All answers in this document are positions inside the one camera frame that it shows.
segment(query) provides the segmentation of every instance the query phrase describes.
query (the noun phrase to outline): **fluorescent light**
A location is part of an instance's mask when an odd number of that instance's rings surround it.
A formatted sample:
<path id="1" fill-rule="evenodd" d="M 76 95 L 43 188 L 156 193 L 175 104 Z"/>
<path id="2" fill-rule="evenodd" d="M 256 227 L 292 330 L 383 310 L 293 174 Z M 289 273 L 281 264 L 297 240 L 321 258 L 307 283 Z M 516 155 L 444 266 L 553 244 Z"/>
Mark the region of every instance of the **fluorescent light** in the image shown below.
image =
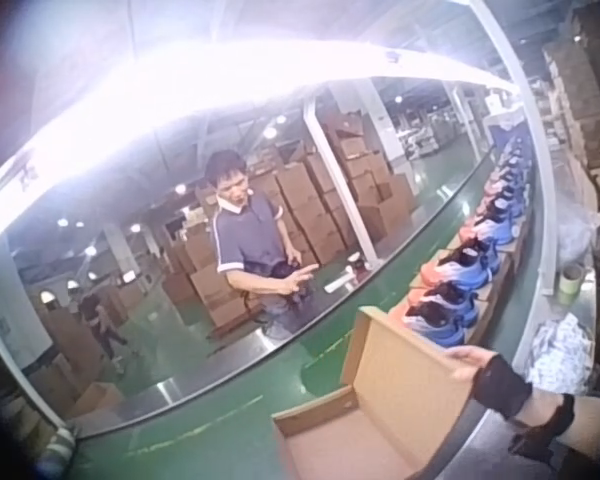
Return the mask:
<path id="1" fill-rule="evenodd" d="M 264 132 L 262 132 L 262 135 L 267 140 L 271 140 L 273 138 L 276 138 L 276 135 L 278 135 L 278 131 L 274 127 L 267 127 L 264 129 Z"/>
<path id="2" fill-rule="evenodd" d="M 122 281 L 124 283 L 133 282 L 136 279 L 136 272 L 129 270 L 127 273 L 122 275 Z"/>
<path id="3" fill-rule="evenodd" d="M 370 77 L 468 82 L 519 93 L 513 83 L 450 58 L 367 43 L 178 41 L 121 64 L 4 163 L 0 234 L 55 185 L 110 160 L 156 127 L 307 86 Z"/>

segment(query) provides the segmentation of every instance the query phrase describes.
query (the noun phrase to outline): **black glove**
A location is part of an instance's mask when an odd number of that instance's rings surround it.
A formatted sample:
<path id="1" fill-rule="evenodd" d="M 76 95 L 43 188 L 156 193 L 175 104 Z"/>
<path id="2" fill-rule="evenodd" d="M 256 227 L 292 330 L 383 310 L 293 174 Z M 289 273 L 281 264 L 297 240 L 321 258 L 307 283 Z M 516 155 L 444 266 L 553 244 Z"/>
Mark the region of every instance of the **black glove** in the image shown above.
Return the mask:
<path id="1" fill-rule="evenodd" d="M 522 410 L 531 391 L 531 384 L 514 372 L 502 355 L 496 355 L 476 374 L 472 395 L 480 404 L 508 420 Z"/>

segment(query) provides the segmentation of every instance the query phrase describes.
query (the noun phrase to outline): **man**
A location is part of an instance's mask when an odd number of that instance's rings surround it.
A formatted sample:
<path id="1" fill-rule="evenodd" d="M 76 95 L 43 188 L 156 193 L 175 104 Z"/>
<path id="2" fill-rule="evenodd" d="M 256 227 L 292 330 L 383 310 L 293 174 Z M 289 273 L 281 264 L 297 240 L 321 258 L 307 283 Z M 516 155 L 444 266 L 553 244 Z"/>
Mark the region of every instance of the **man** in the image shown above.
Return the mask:
<path id="1" fill-rule="evenodd" d="M 249 188 L 245 161 L 233 150 L 214 153 L 206 179 L 216 191 L 218 212 L 212 221 L 218 272 L 236 290 L 260 295 L 265 311 L 279 315 L 297 300 L 318 265 L 302 265 L 289 239 L 282 206 Z"/>

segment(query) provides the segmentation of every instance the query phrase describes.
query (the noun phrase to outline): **ceiling light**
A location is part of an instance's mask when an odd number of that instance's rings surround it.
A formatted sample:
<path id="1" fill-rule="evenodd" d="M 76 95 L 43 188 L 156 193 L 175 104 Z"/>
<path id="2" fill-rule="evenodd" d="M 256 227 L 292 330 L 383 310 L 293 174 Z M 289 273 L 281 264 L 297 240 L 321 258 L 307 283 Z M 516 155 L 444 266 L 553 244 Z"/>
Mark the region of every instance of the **ceiling light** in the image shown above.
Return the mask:
<path id="1" fill-rule="evenodd" d="M 262 132 L 262 135 L 264 135 L 264 138 L 266 138 L 267 140 L 271 140 L 273 138 L 276 138 L 276 135 L 278 135 L 278 131 L 273 127 L 267 127 L 264 129 L 264 132 Z"/>

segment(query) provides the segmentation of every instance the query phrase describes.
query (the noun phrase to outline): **hand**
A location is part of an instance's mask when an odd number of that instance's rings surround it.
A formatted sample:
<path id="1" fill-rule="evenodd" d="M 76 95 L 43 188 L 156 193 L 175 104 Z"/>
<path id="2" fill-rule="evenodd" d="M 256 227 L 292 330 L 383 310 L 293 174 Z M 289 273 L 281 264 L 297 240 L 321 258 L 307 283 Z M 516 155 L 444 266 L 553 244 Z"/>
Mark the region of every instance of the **hand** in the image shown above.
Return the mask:
<path id="1" fill-rule="evenodd" d="M 313 278 L 314 270 L 318 269 L 320 265 L 309 265 L 307 267 L 301 268 L 300 270 L 296 270 L 287 278 L 283 278 L 280 280 L 280 288 L 278 289 L 278 293 L 280 295 L 291 295 L 300 290 L 300 284 L 308 282 Z"/>
<path id="2" fill-rule="evenodd" d="M 447 357 L 460 360 L 465 363 L 466 367 L 458 368 L 452 374 L 455 380 L 473 380 L 476 372 L 480 368 L 484 368 L 493 357 L 498 353 L 485 348 L 465 345 L 462 347 L 452 347 L 444 351 Z"/>
<path id="3" fill-rule="evenodd" d="M 287 254 L 287 263 L 289 265 L 302 265 L 302 254 L 296 250 L 293 245 L 289 244 L 285 250 L 285 253 Z"/>

